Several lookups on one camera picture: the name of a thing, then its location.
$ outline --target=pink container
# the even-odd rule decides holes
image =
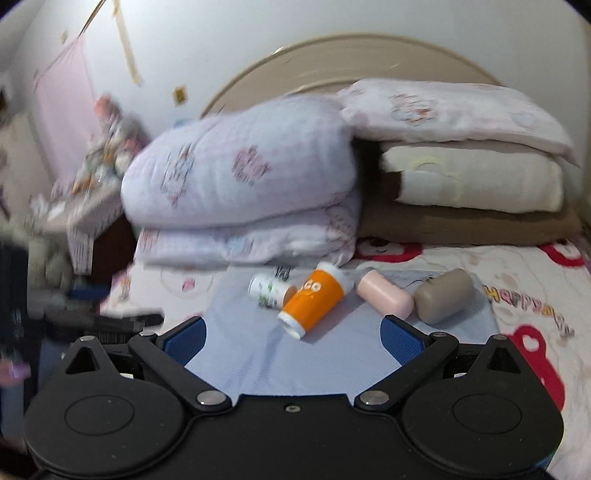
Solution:
[[[368,272],[359,280],[357,295],[382,315],[395,315],[401,320],[405,320],[414,308],[413,296],[392,285],[377,270]]]

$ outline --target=white quilt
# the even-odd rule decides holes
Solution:
[[[367,140],[500,140],[581,166],[566,130],[517,90],[480,83],[363,79],[337,93],[343,117]]]
[[[508,213],[562,208],[562,169],[526,145],[492,140],[397,145],[383,154],[381,169],[402,172],[396,200],[411,205]]]
[[[341,202],[356,167],[338,102],[296,95],[162,134],[135,159],[121,196],[153,228],[244,225]]]
[[[220,265],[343,265],[355,253],[361,197],[330,207],[289,213],[249,225],[197,230],[145,229],[135,260],[146,264],[212,268]]]

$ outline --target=beige headboard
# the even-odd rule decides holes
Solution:
[[[369,77],[500,85],[475,63],[430,43],[393,35],[334,35],[281,48],[257,62],[226,85],[203,115],[245,109],[286,93],[335,92]]]

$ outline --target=orange cup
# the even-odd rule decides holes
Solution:
[[[353,281],[342,270],[331,263],[320,262],[277,318],[283,323],[287,333],[300,340],[351,289]]]

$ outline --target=white pillow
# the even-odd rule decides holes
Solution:
[[[507,142],[466,141],[399,145],[382,156],[383,171],[402,172],[396,199],[508,213],[558,212],[560,166],[535,148]]]
[[[407,143],[500,140],[577,164],[562,125],[517,90],[480,83],[364,79],[336,95],[343,117],[360,138]]]

